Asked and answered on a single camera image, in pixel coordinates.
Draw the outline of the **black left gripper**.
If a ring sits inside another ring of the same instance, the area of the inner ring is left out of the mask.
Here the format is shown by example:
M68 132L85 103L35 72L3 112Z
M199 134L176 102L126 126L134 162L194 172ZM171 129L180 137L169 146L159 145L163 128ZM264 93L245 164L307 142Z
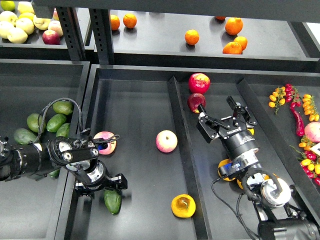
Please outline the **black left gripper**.
M128 189L128 180L126 177L119 173L114 177L111 177L109 173L104 173L103 176L99 177L96 181L90 184L84 184L80 181L75 182L74 190L77 197L90 197L92 200L95 199L95 192L101 190L117 190L123 191Z

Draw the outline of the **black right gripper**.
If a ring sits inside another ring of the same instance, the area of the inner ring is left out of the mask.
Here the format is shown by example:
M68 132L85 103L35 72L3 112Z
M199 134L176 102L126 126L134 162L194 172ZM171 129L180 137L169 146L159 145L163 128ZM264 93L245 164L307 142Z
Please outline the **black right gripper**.
M248 129L253 129L257 125L256 119L251 117L247 106L235 102L232 96L229 95L226 101L233 110L228 125L220 119L209 116L201 103L197 107L199 111L197 129L207 143L219 138L231 160L248 151L255 154L259 150L259 145Z

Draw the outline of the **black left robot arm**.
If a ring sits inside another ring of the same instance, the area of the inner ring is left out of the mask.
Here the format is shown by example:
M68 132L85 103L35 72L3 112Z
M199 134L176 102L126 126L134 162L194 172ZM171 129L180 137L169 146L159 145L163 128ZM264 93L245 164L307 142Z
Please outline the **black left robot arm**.
M79 134L69 138L58 136L40 143L44 121L40 122L38 135L27 144L7 146L0 142L0 179L11 181L20 177L41 179L57 169L64 168L76 178L75 191L79 196L93 197L101 190L120 192L128 188L128 181L122 173L111 176L105 164L99 160L99 147L117 141L120 136L92 138L90 129L83 129L82 111L78 110Z

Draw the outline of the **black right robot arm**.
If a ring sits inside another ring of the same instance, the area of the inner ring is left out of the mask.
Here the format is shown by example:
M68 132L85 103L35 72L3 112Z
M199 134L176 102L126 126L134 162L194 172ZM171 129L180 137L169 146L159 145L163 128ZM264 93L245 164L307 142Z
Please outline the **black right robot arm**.
M227 160L217 172L220 180L237 180L242 193L233 213L253 240L318 240L320 223L302 201L298 190L283 179L263 168L256 156L258 143L251 133L256 120L251 117L247 106L226 99L233 111L231 116L217 119L209 116L199 104L197 129L211 143L219 139L226 150ZM252 202L258 218L257 233L245 224L239 206L243 195Z

